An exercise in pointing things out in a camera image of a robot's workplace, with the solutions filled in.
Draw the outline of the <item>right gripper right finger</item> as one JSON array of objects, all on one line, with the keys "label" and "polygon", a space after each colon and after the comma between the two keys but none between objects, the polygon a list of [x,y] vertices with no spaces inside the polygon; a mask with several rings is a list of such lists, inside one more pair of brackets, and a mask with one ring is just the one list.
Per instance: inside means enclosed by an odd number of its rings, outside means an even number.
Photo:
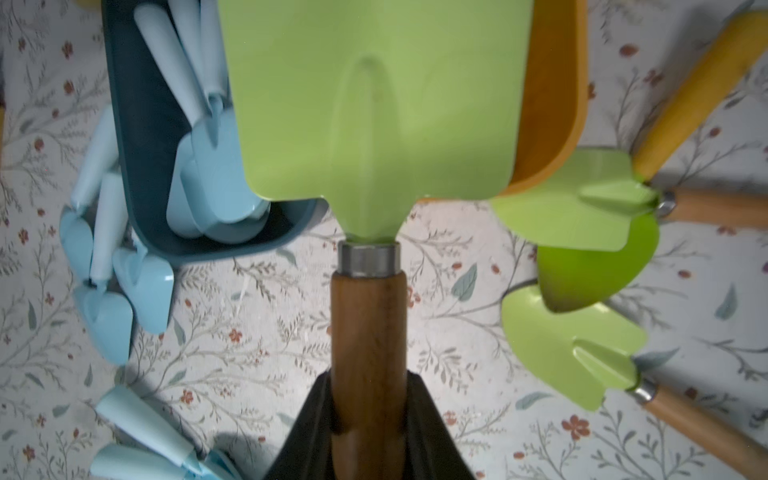
[{"label": "right gripper right finger", "polygon": [[407,374],[406,479],[474,478],[422,378]]}]

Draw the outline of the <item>green shovel under pile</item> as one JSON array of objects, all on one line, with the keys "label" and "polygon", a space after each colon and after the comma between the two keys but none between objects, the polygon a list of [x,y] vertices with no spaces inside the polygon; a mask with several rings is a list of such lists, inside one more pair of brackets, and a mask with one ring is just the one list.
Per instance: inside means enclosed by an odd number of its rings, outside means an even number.
[{"label": "green shovel under pile", "polygon": [[765,195],[676,187],[660,194],[653,213],[630,223],[625,246],[615,252],[541,246],[538,285],[555,313],[586,308],[615,295],[645,268],[660,239],[661,220],[733,228],[767,228]]}]

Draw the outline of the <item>light blue shovel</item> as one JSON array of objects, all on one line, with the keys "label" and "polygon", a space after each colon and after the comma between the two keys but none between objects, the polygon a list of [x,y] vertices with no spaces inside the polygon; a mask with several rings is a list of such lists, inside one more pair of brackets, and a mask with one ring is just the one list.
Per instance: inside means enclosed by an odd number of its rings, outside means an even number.
[{"label": "light blue shovel", "polygon": [[169,226],[197,238],[217,225],[262,219],[270,203],[244,177],[217,2],[143,2],[133,16],[191,127],[177,146]]},{"label": "light blue shovel", "polygon": [[144,448],[139,450],[162,456],[192,472],[195,479],[241,477],[234,463],[219,450],[212,449],[200,459],[190,441],[124,386],[116,386],[107,392],[97,403],[96,412],[142,444]]},{"label": "light blue shovel", "polygon": [[128,214],[113,107],[102,110],[77,179],[70,205],[62,210],[59,236],[79,284],[74,304],[92,344],[114,365],[129,359],[133,309],[127,298],[109,289],[113,254],[120,247]]}]

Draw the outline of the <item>light blue shovel beside box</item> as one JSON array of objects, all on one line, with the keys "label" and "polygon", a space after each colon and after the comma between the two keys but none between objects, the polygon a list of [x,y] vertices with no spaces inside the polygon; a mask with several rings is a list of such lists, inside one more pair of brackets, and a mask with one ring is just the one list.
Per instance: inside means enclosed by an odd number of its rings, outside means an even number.
[{"label": "light blue shovel beside box", "polygon": [[59,236],[79,284],[74,304],[92,344],[114,365],[129,359],[133,309],[127,298],[109,289],[113,254],[120,247],[128,214],[113,107],[102,110],[77,179],[70,205],[62,210]]}]

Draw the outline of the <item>yellow storage box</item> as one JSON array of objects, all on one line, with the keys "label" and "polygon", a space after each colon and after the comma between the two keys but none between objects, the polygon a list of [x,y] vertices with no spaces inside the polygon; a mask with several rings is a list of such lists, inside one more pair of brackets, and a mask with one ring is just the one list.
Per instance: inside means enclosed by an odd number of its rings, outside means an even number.
[{"label": "yellow storage box", "polygon": [[503,196],[549,179],[578,144],[587,117],[587,19],[582,0],[534,3],[516,163]]}]

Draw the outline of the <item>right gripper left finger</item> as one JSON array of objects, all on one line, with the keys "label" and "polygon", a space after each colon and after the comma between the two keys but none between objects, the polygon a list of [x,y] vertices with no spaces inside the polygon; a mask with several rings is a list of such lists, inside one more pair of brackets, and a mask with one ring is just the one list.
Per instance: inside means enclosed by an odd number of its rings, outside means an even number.
[{"label": "right gripper left finger", "polygon": [[290,433],[264,479],[333,479],[333,399],[330,372],[315,380]]}]

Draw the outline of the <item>green shovel wooden handle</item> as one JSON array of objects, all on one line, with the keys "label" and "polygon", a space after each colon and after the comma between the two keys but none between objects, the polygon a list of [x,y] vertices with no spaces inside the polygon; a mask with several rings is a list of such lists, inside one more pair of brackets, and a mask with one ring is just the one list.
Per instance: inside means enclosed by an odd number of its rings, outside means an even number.
[{"label": "green shovel wooden handle", "polygon": [[743,477],[766,478],[765,447],[641,374],[633,356],[647,334],[610,306],[598,302],[556,313],[546,306],[538,284],[529,282],[504,295],[501,321],[522,365],[581,408],[595,411],[607,391],[623,391]]}]

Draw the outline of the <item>light blue shovel crossing front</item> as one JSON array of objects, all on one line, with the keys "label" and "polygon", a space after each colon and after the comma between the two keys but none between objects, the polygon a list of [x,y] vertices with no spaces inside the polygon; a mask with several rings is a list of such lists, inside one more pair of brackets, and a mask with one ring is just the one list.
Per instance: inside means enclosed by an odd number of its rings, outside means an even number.
[{"label": "light blue shovel crossing front", "polygon": [[90,473],[107,479],[195,479],[192,472],[160,455],[116,444],[107,445],[96,454]]}]

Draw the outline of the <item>teal storage box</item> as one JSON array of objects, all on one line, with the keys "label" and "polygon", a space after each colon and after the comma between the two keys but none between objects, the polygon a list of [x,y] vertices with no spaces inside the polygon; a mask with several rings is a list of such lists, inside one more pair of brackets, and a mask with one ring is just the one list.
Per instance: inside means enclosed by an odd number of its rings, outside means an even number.
[{"label": "teal storage box", "polygon": [[166,220],[177,147],[191,126],[134,21],[134,1],[101,4],[111,103],[128,216],[150,253],[173,266],[249,256],[286,247],[319,224],[322,199],[277,202],[253,239],[226,245],[185,239]]}]

